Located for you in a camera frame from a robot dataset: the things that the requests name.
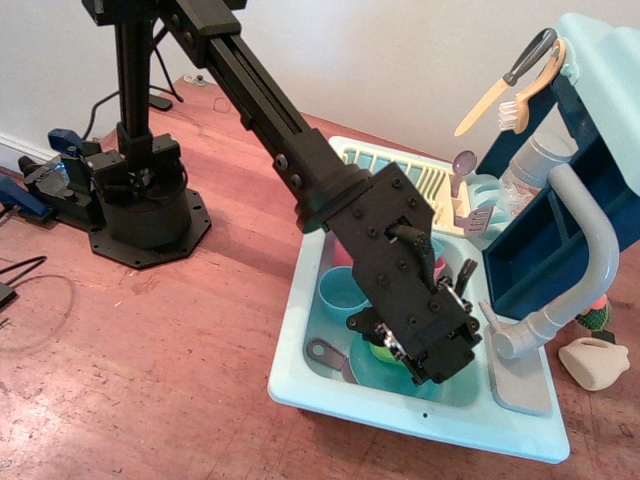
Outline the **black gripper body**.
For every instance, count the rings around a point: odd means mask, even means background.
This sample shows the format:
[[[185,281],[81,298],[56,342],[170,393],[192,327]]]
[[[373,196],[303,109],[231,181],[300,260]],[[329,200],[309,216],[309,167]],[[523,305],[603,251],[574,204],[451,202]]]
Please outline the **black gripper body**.
[[[410,373],[412,381],[442,383],[475,359],[479,321],[469,302],[431,299],[423,311],[374,324],[374,343]]]

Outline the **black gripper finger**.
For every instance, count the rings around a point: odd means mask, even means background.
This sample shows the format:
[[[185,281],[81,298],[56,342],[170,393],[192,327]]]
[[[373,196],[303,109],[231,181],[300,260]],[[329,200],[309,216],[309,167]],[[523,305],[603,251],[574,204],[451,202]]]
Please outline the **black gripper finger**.
[[[362,311],[350,315],[346,320],[346,327],[362,335],[365,340],[381,340],[378,332],[380,317],[373,307],[366,307]]]

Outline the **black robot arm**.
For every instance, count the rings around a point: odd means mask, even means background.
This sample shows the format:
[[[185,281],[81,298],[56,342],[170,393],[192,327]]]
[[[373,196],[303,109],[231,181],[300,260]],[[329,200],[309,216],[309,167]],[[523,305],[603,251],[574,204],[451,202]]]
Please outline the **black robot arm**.
[[[145,249],[176,241],[191,225],[178,146],[149,128],[153,25],[161,21],[272,156],[296,199],[299,229],[334,233],[351,256],[369,306],[349,317],[349,328],[387,348],[416,384],[449,379],[473,360],[479,324],[462,285],[435,281],[432,208],[398,165],[371,173],[340,159],[242,39],[240,8],[238,1],[85,3],[116,35],[118,147],[89,159],[105,233]]]

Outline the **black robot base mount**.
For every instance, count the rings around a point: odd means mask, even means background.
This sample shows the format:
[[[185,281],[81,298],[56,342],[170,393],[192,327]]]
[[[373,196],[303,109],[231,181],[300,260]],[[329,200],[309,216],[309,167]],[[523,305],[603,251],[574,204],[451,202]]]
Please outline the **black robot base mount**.
[[[89,232],[94,253],[146,269],[189,257],[211,228],[170,135],[152,140],[150,164],[139,171],[115,150],[90,156],[87,163],[104,217]]]

